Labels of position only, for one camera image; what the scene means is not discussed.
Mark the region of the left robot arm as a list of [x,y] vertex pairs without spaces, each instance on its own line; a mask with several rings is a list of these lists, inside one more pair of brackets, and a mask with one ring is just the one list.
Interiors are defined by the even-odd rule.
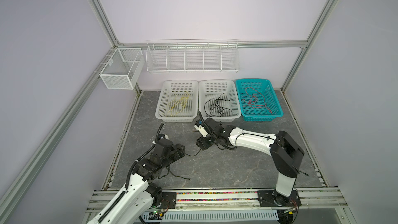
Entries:
[[160,178],[164,168],[185,156],[185,147],[174,144],[161,133],[160,124],[152,146],[128,170],[124,186],[109,203],[95,216],[90,224],[133,224],[151,207],[162,204],[163,189],[153,181]]

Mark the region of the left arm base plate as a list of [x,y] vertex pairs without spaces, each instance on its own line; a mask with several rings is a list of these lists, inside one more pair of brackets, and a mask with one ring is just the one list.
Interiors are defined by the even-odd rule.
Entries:
[[151,208],[174,209],[177,203],[177,192],[167,191],[155,196]]

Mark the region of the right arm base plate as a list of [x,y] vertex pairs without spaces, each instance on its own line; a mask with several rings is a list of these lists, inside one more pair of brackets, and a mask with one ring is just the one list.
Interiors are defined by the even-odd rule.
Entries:
[[293,189],[286,197],[275,190],[259,190],[257,192],[261,207],[300,207],[302,206],[298,191]]

